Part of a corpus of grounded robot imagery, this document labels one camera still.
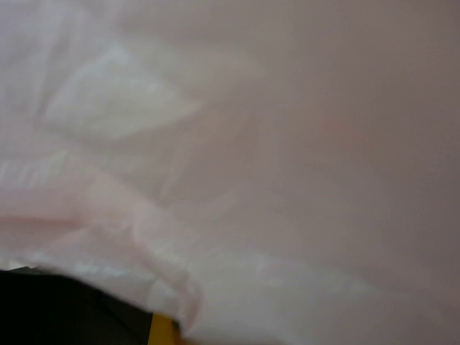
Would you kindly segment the yellow fake mango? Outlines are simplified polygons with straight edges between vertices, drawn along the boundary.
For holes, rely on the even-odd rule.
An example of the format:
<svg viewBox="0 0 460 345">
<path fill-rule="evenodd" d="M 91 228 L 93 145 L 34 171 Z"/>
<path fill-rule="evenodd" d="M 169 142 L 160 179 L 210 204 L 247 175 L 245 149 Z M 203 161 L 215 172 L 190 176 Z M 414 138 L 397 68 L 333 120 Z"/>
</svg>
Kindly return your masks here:
<svg viewBox="0 0 460 345">
<path fill-rule="evenodd" d="M 152 314 L 148 345 L 186 345 L 179 324 L 159 313 Z"/>
</svg>

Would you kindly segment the pink plastic bag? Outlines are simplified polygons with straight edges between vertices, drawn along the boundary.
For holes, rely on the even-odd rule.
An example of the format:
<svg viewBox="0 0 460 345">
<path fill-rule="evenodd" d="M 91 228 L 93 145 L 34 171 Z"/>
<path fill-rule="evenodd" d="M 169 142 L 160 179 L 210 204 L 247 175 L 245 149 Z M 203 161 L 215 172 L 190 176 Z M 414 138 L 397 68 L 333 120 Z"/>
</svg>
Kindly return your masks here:
<svg viewBox="0 0 460 345">
<path fill-rule="evenodd" d="M 3 1 L 26 266 L 198 344 L 457 344 L 459 3 Z"/>
</svg>

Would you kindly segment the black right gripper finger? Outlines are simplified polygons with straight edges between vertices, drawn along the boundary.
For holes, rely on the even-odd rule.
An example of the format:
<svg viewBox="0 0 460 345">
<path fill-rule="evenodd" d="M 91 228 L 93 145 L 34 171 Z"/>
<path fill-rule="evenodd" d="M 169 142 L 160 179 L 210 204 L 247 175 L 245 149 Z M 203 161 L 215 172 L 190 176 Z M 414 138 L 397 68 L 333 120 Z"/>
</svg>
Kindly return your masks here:
<svg viewBox="0 0 460 345">
<path fill-rule="evenodd" d="M 77 280 L 1 272 L 2 344 L 146 344 L 152 314 Z"/>
</svg>

